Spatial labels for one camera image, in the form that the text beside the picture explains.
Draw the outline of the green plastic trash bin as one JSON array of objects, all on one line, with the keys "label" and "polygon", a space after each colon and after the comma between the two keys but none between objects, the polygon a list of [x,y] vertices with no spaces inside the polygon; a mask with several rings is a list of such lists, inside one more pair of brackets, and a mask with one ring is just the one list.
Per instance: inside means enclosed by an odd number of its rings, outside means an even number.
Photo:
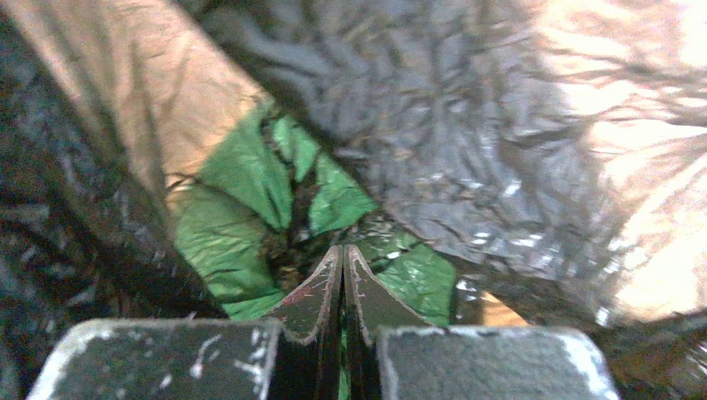
[{"label": "green plastic trash bin", "polygon": [[[192,176],[177,184],[177,247],[196,267],[234,320],[266,318],[313,273],[334,245],[359,248],[375,277],[436,333],[405,335],[419,351],[424,399],[460,399],[454,349],[446,327],[454,271],[429,245],[387,216],[364,190],[280,107],[258,105],[239,121]],[[336,399],[352,399],[344,306],[340,313]],[[238,358],[233,368],[249,378],[258,399],[269,381],[281,331],[255,344],[263,357]]]}]

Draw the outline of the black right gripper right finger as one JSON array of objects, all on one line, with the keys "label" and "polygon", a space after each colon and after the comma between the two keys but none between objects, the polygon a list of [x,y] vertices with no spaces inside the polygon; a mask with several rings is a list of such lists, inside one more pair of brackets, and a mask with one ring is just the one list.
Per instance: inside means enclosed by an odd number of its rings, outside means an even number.
[{"label": "black right gripper right finger", "polygon": [[437,328],[385,287],[353,244],[343,248],[343,283],[351,398],[424,399],[419,351],[404,344],[392,354],[390,347]]}]

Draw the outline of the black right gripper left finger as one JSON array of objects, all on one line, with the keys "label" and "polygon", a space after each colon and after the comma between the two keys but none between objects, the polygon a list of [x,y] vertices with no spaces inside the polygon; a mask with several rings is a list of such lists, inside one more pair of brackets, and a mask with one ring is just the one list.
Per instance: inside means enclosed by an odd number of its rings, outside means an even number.
[{"label": "black right gripper left finger", "polygon": [[338,397],[342,305],[343,247],[334,245],[313,273],[265,314],[282,326],[269,399]]}]

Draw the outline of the black trash bag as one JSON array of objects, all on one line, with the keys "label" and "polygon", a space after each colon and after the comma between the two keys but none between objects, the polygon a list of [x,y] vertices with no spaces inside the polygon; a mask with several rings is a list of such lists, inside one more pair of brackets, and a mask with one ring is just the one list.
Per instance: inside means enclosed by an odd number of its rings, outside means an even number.
[{"label": "black trash bag", "polygon": [[174,197],[272,103],[454,271],[460,399],[706,396],[703,1],[4,1],[1,396],[244,399]]}]

